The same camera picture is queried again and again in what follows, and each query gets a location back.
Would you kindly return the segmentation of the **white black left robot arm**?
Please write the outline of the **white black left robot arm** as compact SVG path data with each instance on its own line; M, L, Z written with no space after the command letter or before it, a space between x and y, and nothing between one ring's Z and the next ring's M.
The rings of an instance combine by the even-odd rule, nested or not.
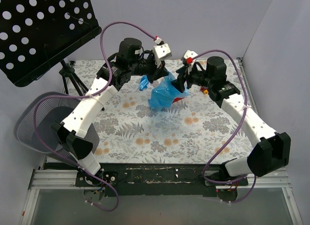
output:
M88 172L86 180L92 186L102 183L103 174L94 157L93 144L85 139L88 129L104 105L130 81L131 76L146 75L148 81L153 82L169 74L164 61L171 56L170 47L160 38L155 43L152 50L145 51L148 57L144 58L142 42L136 38L125 38L118 52L108 57L108 63L97 72L88 91L95 96L82 99L61 123L52 126L63 148Z

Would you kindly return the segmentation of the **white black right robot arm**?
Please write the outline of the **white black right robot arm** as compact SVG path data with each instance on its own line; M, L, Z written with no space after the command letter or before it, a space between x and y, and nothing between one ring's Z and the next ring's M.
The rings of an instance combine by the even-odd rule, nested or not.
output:
M241 93L227 80L223 58L208 58L206 69L202 70L197 69L199 63L193 57L183 57L182 61L184 66L176 71L178 77L172 81L172 86L179 92L192 85L205 87L211 100L238 123L253 147L247 157L221 164L218 178L223 184L230 185L237 177L247 174L262 177L288 165L290 136L286 132L278 133L248 106L246 93Z

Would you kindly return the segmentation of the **small blue bag piece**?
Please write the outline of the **small blue bag piece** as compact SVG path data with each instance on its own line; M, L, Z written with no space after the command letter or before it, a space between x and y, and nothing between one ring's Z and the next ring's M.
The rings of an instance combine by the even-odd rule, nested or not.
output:
M139 83L139 90L140 90L140 91L143 91L144 89L147 89L148 84L149 84L148 78L147 78L146 75L144 75L144 76L141 78L141 80L140 80L140 83Z

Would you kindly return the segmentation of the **blue plastic trash bag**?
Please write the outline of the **blue plastic trash bag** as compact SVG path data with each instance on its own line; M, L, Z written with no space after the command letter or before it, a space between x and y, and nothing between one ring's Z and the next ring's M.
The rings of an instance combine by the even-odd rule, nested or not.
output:
M171 82L175 80L175 76L169 72L167 76L163 78L161 83L151 90L151 97L148 100L151 109L169 108L172 106L176 98L185 98L189 96L189 90L185 89L183 93L179 92Z

